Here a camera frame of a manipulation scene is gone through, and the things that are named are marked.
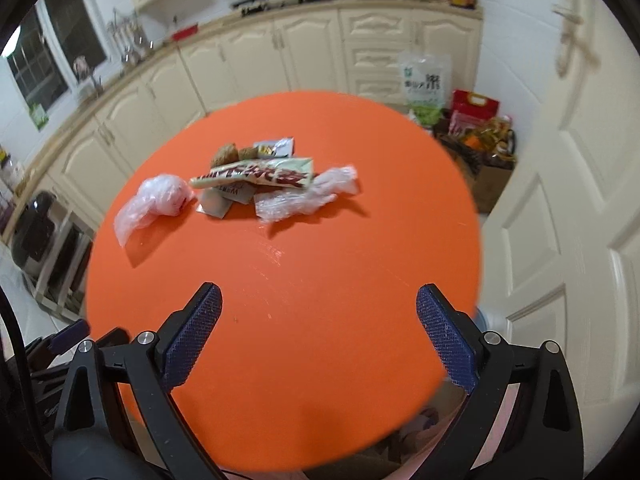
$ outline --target tabletop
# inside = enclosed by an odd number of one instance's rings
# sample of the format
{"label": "tabletop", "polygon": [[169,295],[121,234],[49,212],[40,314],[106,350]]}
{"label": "tabletop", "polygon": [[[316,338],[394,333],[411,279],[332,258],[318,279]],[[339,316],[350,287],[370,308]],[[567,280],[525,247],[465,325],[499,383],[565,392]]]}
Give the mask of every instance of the tabletop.
{"label": "tabletop", "polygon": [[[316,173],[353,164],[360,192],[268,226],[252,203],[217,219],[194,201],[118,245],[114,216],[146,178],[188,180],[222,144],[281,137]],[[219,465],[304,468],[376,442],[433,395],[445,372],[415,297],[435,283],[472,315],[479,254],[463,177],[422,129],[355,96],[274,94],[197,121],[133,174],[95,237],[88,320],[94,338],[114,326],[157,330],[216,283],[222,315],[172,396]]]}

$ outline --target countertop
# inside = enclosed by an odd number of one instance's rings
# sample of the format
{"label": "countertop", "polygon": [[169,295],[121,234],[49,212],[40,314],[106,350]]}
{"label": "countertop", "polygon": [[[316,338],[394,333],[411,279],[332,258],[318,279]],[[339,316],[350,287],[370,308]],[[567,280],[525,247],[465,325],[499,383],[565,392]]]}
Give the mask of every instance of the countertop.
{"label": "countertop", "polygon": [[11,216],[7,227],[2,234],[2,242],[8,243],[11,233],[15,229],[18,218],[24,209],[25,204],[36,190],[36,186],[43,175],[47,172],[50,165],[58,158],[58,155],[65,148],[67,143],[76,134],[87,121],[94,117],[95,113],[104,105],[108,99],[115,96],[129,83],[139,77],[147,68],[155,65],[160,60],[169,56],[178,50],[178,46],[185,46],[191,43],[220,32],[233,29],[236,26],[247,26],[260,23],[265,20],[273,20],[275,18],[283,18],[300,12],[313,12],[317,10],[331,9],[366,9],[366,8],[392,8],[392,9],[423,9],[435,10],[437,12],[445,12],[447,14],[456,14],[481,20],[483,13],[482,8],[475,10],[460,9],[452,7],[441,2],[422,2],[419,0],[323,0],[320,2],[305,3],[294,6],[287,6],[281,9],[270,9],[265,12],[258,12],[249,16],[242,16],[240,10],[232,10],[229,14],[220,18],[211,20],[210,22],[200,24],[198,32],[181,40],[180,42],[169,42],[160,48],[151,58],[143,61],[137,67],[129,70],[123,76],[115,78],[106,83],[104,93],[92,100],[81,105],[72,113],[64,123],[47,139],[41,150],[34,157],[25,171],[25,176],[18,185],[17,190],[19,197],[16,199],[16,207],[14,214]]}

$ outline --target drawer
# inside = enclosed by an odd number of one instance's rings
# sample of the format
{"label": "drawer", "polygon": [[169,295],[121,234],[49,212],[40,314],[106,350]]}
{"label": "drawer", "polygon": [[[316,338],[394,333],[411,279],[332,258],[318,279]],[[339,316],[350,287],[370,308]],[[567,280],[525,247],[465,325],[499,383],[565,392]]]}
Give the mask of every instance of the drawer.
{"label": "drawer", "polygon": [[373,43],[368,41],[344,44],[347,70],[352,72],[384,72],[398,75],[398,54],[410,50],[409,44]]}
{"label": "drawer", "polygon": [[340,11],[342,38],[411,43],[409,9],[347,9]]}
{"label": "drawer", "polygon": [[402,79],[399,75],[350,73],[348,79],[350,94],[380,103],[398,105],[406,103],[402,95]]}

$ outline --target trash pile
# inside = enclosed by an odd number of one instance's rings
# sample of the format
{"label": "trash pile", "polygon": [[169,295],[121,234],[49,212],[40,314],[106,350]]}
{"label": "trash pile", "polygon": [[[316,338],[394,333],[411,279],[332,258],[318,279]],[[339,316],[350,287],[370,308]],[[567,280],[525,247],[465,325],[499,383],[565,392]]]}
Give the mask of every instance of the trash pile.
{"label": "trash pile", "polygon": [[114,220],[118,243],[124,247],[133,230],[159,215],[177,216],[194,198],[192,189],[202,190],[198,212],[224,218],[234,203],[254,200],[256,215],[266,224],[313,214],[336,200],[338,193],[358,192],[353,166],[315,175],[313,159],[293,156],[293,144],[292,137],[241,149],[225,144],[211,160],[209,173],[192,178],[189,185],[167,174],[145,180]]}

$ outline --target red object on counter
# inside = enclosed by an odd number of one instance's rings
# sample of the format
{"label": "red object on counter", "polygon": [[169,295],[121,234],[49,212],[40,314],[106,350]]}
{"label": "red object on counter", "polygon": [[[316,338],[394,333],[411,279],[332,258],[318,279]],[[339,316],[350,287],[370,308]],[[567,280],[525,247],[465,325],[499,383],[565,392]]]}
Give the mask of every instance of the red object on counter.
{"label": "red object on counter", "polygon": [[449,135],[461,137],[470,128],[476,128],[498,114],[500,101],[482,94],[454,90],[451,104]]}
{"label": "red object on counter", "polygon": [[178,32],[174,32],[171,35],[171,39],[174,41],[180,41],[184,38],[188,38],[189,36],[193,36],[198,31],[198,24],[191,25],[191,27],[183,28],[178,30]]}
{"label": "red object on counter", "polygon": [[[113,219],[146,178],[202,174],[220,146],[283,132],[283,117],[296,156],[313,157],[319,173],[353,164],[360,193],[270,226],[253,203],[235,203],[224,219],[193,203],[120,247]],[[370,142],[391,134],[419,154],[416,163],[390,160]],[[366,448],[422,409],[445,371],[416,294],[436,283],[473,316],[480,254],[462,174],[419,126],[368,99],[283,92],[194,122],[137,169],[95,236],[88,318],[96,339],[114,326],[135,337],[157,330],[203,282],[216,283],[222,314],[171,396],[221,466],[289,471]]]}

